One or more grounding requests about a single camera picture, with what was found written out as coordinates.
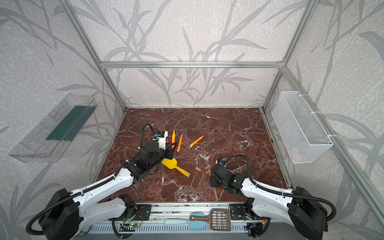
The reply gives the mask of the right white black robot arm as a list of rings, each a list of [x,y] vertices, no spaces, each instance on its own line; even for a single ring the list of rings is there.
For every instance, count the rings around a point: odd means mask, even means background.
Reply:
[[[320,198],[304,188],[283,190],[259,182],[244,174],[233,174],[223,165],[211,169],[211,185],[247,198],[243,204],[248,218],[266,217],[289,224],[308,240],[321,240],[328,231],[328,211]]]

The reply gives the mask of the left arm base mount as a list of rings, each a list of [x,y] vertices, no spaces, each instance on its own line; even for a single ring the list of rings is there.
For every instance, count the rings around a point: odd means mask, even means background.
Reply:
[[[152,205],[137,205],[128,195],[120,196],[125,203],[126,209],[121,216],[124,220],[129,221],[148,221],[151,214]]]

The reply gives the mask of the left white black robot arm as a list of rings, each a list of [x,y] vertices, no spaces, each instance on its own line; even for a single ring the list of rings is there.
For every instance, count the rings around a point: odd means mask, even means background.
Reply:
[[[160,143],[150,142],[114,174],[77,190],[57,191],[46,208],[28,223],[26,231],[44,235],[48,240],[69,240],[93,224],[134,214],[135,204],[126,195],[101,201],[147,177],[163,159],[173,158],[176,149],[177,144],[161,147]]]

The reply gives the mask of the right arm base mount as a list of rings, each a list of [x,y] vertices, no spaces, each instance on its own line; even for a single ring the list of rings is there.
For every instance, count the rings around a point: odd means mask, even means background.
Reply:
[[[270,218],[258,216],[252,210],[254,201],[255,201],[254,198],[247,198],[247,200],[243,204],[230,204],[229,210],[230,210],[231,220],[244,220],[244,221],[252,221],[252,222],[270,220]]]

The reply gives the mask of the orange marker pen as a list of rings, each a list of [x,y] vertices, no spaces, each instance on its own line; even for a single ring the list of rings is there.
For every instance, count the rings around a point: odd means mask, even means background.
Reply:
[[[172,144],[176,142],[176,130],[173,130],[172,134]]]
[[[179,139],[179,143],[178,143],[178,148],[177,148],[177,152],[179,152],[181,150],[181,145],[182,145],[182,141],[183,141],[183,134],[181,134],[180,136],[180,139]]]
[[[197,140],[195,140],[193,143],[190,144],[190,148],[192,148],[194,145],[196,145],[199,141],[201,141],[204,138],[204,135],[199,137]]]

